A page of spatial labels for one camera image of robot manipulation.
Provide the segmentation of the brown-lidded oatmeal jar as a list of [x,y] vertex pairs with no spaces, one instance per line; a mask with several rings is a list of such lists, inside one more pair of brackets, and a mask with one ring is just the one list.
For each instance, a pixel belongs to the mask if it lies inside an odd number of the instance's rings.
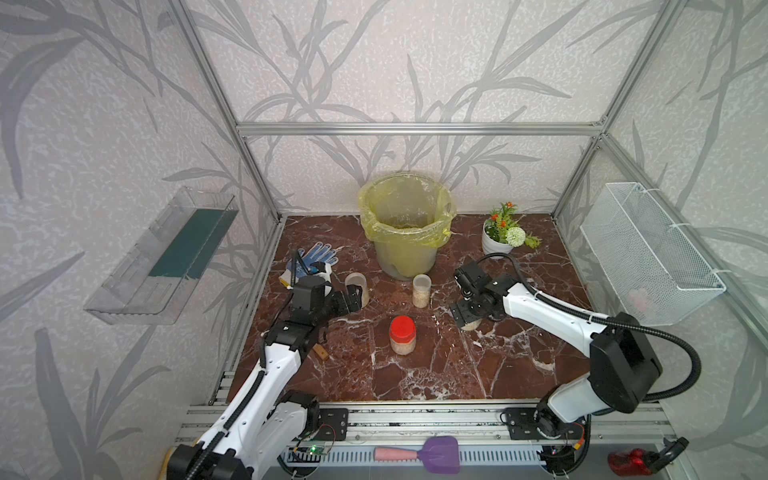
[[471,322],[467,322],[467,323],[465,323],[464,325],[461,326],[461,329],[463,331],[474,331],[474,330],[476,330],[479,327],[479,325],[482,323],[482,321],[483,321],[483,319],[480,318],[480,319],[476,319],[476,320],[471,321]]

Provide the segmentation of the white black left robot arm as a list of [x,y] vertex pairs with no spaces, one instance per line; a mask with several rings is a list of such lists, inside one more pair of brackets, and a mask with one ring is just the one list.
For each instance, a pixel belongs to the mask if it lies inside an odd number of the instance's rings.
[[293,286],[259,360],[224,413],[193,445],[169,456],[166,479],[259,479],[287,445],[319,428],[314,396],[284,389],[336,318],[362,308],[363,288],[336,290],[325,273]]

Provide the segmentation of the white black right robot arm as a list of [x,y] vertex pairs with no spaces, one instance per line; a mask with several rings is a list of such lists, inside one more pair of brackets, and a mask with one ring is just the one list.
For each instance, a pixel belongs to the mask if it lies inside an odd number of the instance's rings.
[[[538,402],[532,421],[545,438],[557,439],[567,425],[594,414],[631,414],[642,403],[681,395],[702,374],[700,355],[682,338],[643,326],[625,312],[610,316],[559,300],[533,286],[519,268],[493,278],[476,260],[458,267],[454,279],[462,295],[450,307],[457,326],[481,320],[523,320],[588,359],[585,374],[553,388]],[[661,391],[652,389],[663,374],[663,366],[651,338],[676,345],[690,361],[685,379]]]

